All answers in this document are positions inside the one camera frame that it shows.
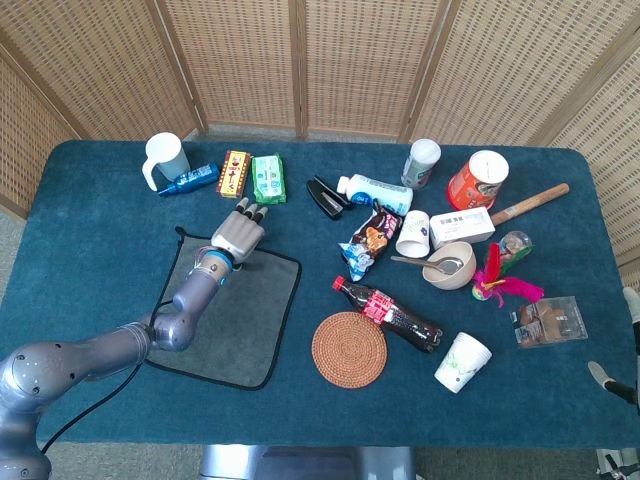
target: red label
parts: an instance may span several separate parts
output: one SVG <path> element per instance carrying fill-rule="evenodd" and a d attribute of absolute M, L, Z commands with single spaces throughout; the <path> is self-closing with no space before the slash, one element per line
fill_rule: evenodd
<path fill-rule="evenodd" d="M 376 290 L 373 295 L 367 300 L 367 304 L 364 306 L 362 313 L 374 321 L 377 325 L 380 325 L 384 321 L 385 315 L 391 310 L 393 306 L 393 298 L 388 297 L 384 293 Z"/>

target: black stapler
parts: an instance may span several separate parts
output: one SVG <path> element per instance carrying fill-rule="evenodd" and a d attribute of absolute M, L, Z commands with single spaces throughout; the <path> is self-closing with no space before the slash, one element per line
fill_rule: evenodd
<path fill-rule="evenodd" d="M 311 198 L 331 220 L 340 218 L 342 210 L 353 208 L 353 203 L 329 187 L 317 175 L 307 182 L 307 190 L 309 190 Z"/>

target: beige bowl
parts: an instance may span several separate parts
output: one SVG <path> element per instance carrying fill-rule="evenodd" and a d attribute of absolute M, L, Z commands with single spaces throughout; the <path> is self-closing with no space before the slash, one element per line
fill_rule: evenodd
<path fill-rule="evenodd" d="M 455 290 L 464 287 L 476 273 L 476 256 L 473 248 L 467 242 L 453 242 L 440 247 L 427 260 L 435 262 L 442 257 L 457 257 L 464 262 L 464 265 L 453 275 L 445 275 L 435 268 L 423 267 L 422 278 L 434 287 L 442 290 Z"/>

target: clear plastic box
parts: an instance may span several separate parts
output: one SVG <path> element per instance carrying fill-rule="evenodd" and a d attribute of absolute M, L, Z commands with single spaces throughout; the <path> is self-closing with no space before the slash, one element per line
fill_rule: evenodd
<path fill-rule="evenodd" d="M 511 312 L 516 340 L 522 348 L 588 337 L 575 297 L 543 298 Z"/>

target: white box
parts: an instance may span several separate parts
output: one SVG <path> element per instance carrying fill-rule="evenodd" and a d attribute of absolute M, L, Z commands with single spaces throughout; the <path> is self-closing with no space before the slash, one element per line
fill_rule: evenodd
<path fill-rule="evenodd" d="M 431 217 L 431 241 L 436 250 L 451 242 L 482 242 L 496 231 L 485 207 Z"/>

